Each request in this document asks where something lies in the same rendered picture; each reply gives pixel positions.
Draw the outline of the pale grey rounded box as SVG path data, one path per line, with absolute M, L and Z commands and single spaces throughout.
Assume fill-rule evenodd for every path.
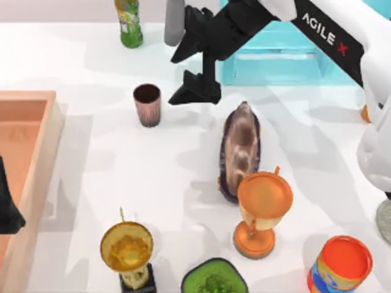
M 177 46 L 185 32 L 185 0 L 167 0 L 164 42 Z

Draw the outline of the brown cup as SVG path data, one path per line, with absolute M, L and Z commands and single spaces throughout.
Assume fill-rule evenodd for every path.
M 137 115 L 142 126 L 152 128 L 161 121 L 161 91 L 153 84 L 141 84 L 133 91 Z

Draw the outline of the green bottle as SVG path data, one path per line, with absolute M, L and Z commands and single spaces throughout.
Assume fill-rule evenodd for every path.
M 139 0 L 114 0 L 120 25 L 120 39 L 127 48 L 137 48 L 143 43 L 139 20 Z

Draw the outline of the light blue rack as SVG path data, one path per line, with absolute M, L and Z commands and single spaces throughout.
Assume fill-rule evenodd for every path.
M 312 0 L 293 0 L 281 21 L 258 0 L 231 0 L 221 12 L 236 35 L 224 44 L 225 85 L 362 85 L 364 47 Z

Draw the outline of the orange trophy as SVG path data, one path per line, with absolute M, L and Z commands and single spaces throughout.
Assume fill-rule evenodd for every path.
M 277 166 L 273 172 L 254 173 L 239 185 L 243 220 L 235 228 L 233 243 L 249 259 L 261 259 L 272 252 L 276 243 L 274 227 L 292 206 L 292 189 L 279 172 Z

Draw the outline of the gold trophy with black base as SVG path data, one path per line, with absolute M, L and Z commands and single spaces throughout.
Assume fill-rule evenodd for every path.
M 150 263 L 154 241 L 142 224 L 125 220 L 108 229 L 100 242 L 103 262 L 119 275 L 121 293 L 157 293 L 153 267 Z

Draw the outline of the shallow salmon-coloured box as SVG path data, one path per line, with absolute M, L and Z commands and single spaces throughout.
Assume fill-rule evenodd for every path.
M 0 90 L 0 155 L 12 198 L 27 221 L 18 234 L 0 236 L 0 270 L 29 262 L 63 125 L 54 91 Z

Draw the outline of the black pot with green plant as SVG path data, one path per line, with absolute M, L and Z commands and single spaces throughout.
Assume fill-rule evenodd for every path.
M 181 293 L 249 293 L 249 289 L 230 261 L 211 258 L 186 273 Z

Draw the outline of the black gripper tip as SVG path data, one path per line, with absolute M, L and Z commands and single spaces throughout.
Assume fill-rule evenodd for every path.
M 26 224 L 22 214 L 13 202 L 4 168 L 3 158 L 0 156 L 0 234 L 17 234 Z

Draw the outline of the orange and blue can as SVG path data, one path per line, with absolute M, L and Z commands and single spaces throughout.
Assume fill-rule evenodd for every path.
M 355 293 L 373 268 L 373 258 L 360 240 L 346 235 L 330 238 L 307 275 L 310 293 Z

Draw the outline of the grey rounded object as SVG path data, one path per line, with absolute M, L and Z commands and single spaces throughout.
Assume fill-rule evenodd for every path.
M 391 246 L 391 200 L 384 200 L 379 205 L 375 220 L 381 236 Z

